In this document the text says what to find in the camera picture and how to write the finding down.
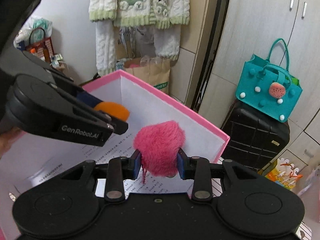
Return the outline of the person's left hand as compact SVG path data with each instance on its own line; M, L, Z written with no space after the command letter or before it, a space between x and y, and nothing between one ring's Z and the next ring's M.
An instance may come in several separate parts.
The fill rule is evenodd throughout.
M0 158L10 150L13 143L20 137L22 130L14 127L0 136Z

